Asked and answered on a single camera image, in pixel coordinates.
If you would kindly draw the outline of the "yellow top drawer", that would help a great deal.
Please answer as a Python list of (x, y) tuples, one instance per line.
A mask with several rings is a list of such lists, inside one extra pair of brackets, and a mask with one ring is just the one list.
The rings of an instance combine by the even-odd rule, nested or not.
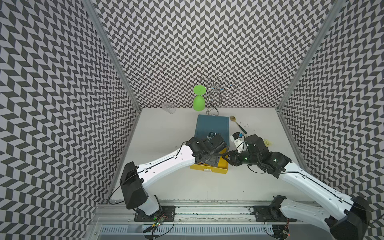
[(190, 166), (190, 169), (218, 174), (226, 174), (228, 172), (229, 163), (224, 160), (222, 157), (220, 158), (219, 165), (217, 167), (212, 167), (208, 165), (200, 164), (200, 160), (197, 160), (195, 164)]

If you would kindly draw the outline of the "yellow cookie packet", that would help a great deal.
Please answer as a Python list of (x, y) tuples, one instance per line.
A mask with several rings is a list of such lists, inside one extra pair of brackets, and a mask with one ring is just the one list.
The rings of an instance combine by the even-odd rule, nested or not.
[(269, 148), (272, 145), (272, 143), (268, 139), (264, 139), (264, 144), (267, 148)]

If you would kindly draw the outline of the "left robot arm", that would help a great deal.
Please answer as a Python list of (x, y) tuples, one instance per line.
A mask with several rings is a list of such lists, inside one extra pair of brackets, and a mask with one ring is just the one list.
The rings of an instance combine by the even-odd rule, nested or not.
[(179, 169), (206, 162), (213, 157), (221, 157), (228, 149), (229, 146), (221, 135), (205, 140), (192, 137), (183, 142), (178, 150), (157, 160), (141, 165), (129, 162), (124, 166), (119, 186), (109, 196), (108, 203), (112, 205), (113, 194), (121, 190), (121, 203), (128, 210), (144, 213), (149, 218), (158, 218), (163, 209), (157, 196), (149, 193), (149, 186)]

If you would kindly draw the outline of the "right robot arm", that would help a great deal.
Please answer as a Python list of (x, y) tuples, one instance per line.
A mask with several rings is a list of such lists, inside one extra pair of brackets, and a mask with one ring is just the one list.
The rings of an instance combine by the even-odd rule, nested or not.
[(275, 196), (269, 208), (273, 220), (284, 217), (298, 220), (329, 232), (336, 240), (362, 240), (370, 216), (369, 202), (361, 197), (343, 194), (303, 170), (290, 158), (271, 152), (256, 134), (245, 137), (236, 132), (230, 136), (235, 150), (223, 158), (232, 166), (256, 166), (261, 174), (284, 181), (319, 204), (318, 207), (295, 202), (285, 196)]

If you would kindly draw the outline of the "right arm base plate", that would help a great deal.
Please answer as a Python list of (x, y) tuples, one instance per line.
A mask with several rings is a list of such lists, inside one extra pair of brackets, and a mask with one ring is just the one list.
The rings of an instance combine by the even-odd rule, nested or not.
[(279, 209), (269, 206), (252, 206), (248, 208), (250, 213), (255, 216), (258, 223), (261, 222), (296, 222), (296, 219), (286, 218)]

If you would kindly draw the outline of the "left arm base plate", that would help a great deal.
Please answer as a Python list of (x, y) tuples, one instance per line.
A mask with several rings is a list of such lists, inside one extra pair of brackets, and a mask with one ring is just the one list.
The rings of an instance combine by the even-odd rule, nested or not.
[(136, 210), (135, 222), (154, 223), (154, 222), (173, 222), (175, 220), (176, 206), (161, 206), (153, 215), (146, 215), (144, 211)]

